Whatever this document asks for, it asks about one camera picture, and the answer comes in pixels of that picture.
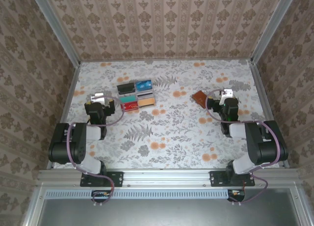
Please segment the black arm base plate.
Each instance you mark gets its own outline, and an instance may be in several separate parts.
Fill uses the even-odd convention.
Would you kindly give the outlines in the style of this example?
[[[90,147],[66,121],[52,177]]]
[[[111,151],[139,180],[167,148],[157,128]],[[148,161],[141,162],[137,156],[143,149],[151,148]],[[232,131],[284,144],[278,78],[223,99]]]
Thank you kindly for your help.
[[[227,173],[226,171],[210,171],[212,187],[243,187],[255,186],[254,178],[250,174]]]
[[[122,187],[124,173],[122,171],[108,171],[107,176],[113,181],[115,187]],[[94,177],[87,174],[81,175],[81,187],[110,187],[109,180],[101,177]]]

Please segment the red credit card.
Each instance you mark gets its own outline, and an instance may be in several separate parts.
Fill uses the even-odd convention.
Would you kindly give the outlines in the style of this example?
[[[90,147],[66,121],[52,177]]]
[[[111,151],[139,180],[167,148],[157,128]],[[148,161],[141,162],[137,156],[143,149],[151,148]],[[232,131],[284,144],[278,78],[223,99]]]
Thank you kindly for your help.
[[[134,111],[138,109],[138,102],[129,102],[129,103],[122,103],[121,109],[123,109],[126,112]]]

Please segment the aluminium frame post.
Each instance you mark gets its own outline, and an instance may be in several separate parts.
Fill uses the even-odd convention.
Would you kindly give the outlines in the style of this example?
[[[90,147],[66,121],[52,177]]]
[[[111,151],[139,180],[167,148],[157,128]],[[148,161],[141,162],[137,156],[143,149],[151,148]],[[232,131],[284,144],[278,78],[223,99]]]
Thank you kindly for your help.
[[[263,52],[265,51],[267,45],[269,44],[271,38],[273,37],[275,31],[277,30],[280,22],[282,21],[284,15],[289,9],[293,0],[279,0],[265,30],[263,31],[260,40],[258,41],[252,56],[252,64],[257,64],[260,60]]]
[[[65,53],[67,54],[69,60],[73,64],[74,68],[78,68],[80,64],[80,59],[78,53],[75,51],[69,36],[63,29],[60,20],[57,18],[56,11],[53,10],[52,5],[48,0],[35,0],[40,10],[42,11],[44,17],[55,33],[58,41],[63,47]]]

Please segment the aluminium table side rail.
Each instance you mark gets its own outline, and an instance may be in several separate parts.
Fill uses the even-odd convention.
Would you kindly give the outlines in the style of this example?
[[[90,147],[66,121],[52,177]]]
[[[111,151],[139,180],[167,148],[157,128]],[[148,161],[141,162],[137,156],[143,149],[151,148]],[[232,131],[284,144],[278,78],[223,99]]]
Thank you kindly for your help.
[[[266,120],[274,120],[274,116],[273,116],[258,68],[251,61],[249,61],[249,65],[250,65],[252,77],[254,79],[255,87],[256,87],[256,90],[260,99],[264,117]]]
[[[68,91],[68,95],[64,104],[64,108],[63,108],[63,112],[62,112],[62,116],[60,118],[60,120],[57,122],[58,123],[65,123],[67,121],[67,117],[68,117],[68,113],[70,110],[70,106],[71,106],[71,102],[72,102],[72,98],[75,92],[75,88],[76,88],[76,84],[79,80],[79,73],[80,73],[80,64],[75,68],[74,74],[73,74],[73,78],[69,87],[69,91]]]

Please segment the black control board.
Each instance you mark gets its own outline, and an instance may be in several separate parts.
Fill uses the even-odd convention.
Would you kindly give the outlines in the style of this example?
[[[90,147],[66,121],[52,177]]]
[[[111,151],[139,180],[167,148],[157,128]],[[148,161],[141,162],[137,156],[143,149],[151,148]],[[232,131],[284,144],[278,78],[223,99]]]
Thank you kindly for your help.
[[[102,205],[111,197],[111,190],[95,190],[91,192],[91,200],[94,205]]]
[[[244,190],[228,190],[228,201],[229,202],[242,202],[245,198]]]

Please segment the thin aluminium table rail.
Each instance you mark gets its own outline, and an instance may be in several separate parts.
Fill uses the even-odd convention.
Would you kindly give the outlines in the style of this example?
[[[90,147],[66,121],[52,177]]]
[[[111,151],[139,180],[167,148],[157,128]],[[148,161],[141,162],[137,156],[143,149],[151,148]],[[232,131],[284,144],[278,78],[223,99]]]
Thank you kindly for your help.
[[[189,58],[131,58],[131,59],[101,59],[101,60],[81,60],[80,63],[90,62],[129,62],[129,61],[174,61],[174,60],[249,60],[250,57],[189,57]]]

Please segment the tan credit card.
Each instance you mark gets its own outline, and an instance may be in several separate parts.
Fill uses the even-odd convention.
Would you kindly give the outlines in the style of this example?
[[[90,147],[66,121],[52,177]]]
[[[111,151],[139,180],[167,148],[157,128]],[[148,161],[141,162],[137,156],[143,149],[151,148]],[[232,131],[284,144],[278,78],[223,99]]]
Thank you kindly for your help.
[[[149,107],[149,106],[154,106],[156,103],[154,98],[145,98],[145,99],[140,99],[138,100],[138,106],[139,107]]]

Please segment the grey metal panel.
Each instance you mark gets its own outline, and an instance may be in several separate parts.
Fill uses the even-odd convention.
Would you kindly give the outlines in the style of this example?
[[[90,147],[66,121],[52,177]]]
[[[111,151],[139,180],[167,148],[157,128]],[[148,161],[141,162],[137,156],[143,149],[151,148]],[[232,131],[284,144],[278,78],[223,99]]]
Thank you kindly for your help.
[[[112,199],[102,206],[83,198],[34,193],[23,226],[314,226],[303,190],[268,189],[257,199]]]

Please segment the brown leather card holder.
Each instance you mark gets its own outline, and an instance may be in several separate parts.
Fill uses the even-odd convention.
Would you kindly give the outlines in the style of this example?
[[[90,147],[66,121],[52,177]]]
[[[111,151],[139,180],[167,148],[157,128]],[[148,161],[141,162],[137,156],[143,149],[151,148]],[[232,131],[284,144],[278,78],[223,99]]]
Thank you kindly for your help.
[[[205,93],[203,93],[201,90],[199,90],[198,92],[194,93],[192,95],[192,99],[198,104],[200,105],[203,109],[206,108],[206,98],[207,95]]]

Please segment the black credit card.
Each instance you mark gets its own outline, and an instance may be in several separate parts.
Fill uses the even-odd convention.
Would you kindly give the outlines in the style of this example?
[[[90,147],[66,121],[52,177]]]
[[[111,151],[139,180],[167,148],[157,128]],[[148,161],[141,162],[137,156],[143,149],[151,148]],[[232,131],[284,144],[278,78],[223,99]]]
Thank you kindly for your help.
[[[134,83],[122,84],[117,86],[119,95],[134,93],[135,86]]]

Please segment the wide aluminium mounting rail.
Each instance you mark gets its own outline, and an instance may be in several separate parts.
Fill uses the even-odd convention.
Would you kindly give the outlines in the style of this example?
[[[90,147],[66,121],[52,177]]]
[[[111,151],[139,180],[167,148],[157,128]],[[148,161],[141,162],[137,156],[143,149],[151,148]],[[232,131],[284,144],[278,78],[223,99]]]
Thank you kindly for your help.
[[[117,169],[122,171],[123,188],[210,188],[210,171],[218,169]],[[296,169],[266,168],[255,172],[255,188],[268,182],[269,188],[289,188],[302,184]],[[52,188],[78,188],[81,173],[74,169],[41,170],[38,184]]]

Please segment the blue credit card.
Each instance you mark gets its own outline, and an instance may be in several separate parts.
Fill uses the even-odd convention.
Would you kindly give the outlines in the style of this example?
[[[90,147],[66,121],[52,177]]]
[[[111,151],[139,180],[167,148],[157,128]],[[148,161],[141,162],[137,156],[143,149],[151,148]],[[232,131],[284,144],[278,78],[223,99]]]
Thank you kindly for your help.
[[[146,91],[153,89],[153,84],[151,80],[138,81],[135,83],[137,91]]]

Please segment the floral patterned table cover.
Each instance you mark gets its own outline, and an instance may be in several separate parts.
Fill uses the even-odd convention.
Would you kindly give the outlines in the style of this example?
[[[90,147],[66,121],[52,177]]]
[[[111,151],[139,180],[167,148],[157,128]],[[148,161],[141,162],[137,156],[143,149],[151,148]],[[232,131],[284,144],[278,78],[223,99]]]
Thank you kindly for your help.
[[[247,152],[244,139],[221,132],[218,115],[207,114],[192,95],[230,88],[240,120],[264,120],[248,59],[84,62],[67,122],[86,122],[84,104],[97,92],[118,96],[117,86],[152,80],[156,104],[122,113],[116,107],[102,141],[88,141],[87,155],[110,169],[224,168]]]

